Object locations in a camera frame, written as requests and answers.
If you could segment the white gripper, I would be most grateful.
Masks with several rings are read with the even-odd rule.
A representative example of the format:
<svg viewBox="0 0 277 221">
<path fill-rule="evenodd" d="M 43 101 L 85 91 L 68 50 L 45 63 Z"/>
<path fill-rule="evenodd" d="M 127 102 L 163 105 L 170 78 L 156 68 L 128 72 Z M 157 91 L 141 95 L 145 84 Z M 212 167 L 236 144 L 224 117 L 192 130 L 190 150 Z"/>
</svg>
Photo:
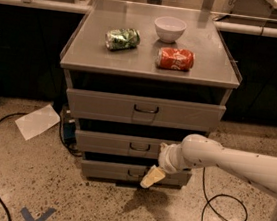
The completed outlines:
<svg viewBox="0 0 277 221">
<path fill-rule="evenodd" d="M 177 174 L 187 168 L 185 158 L 182 156 L 181 145 L 178 144 L 161 143 L 158 163 L 159 166 L 152 166 L 141 180 L 142 188 L 151 187 L 161 181 L 166 177 L 166 173 Z"/>
</svg>

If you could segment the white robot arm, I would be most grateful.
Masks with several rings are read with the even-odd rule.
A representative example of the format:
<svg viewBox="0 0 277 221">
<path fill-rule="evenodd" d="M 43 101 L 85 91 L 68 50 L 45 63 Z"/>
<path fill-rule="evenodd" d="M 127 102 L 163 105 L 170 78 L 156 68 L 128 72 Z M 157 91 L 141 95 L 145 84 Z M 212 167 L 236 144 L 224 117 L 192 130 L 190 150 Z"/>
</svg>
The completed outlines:
<svg viewBox="0 0 277 221">
<path fill-rule="evenodd" d="M 141 180 L 148 188 L 166 175 L 184 169 L 217 166 L 277 198 L 277 158 L 229 149 L 198 134 L 186 136 L 180 144 L 161 143 L 158 165 Z M 277 203 L 270 221 L 277 221 Z"/>
</svg>

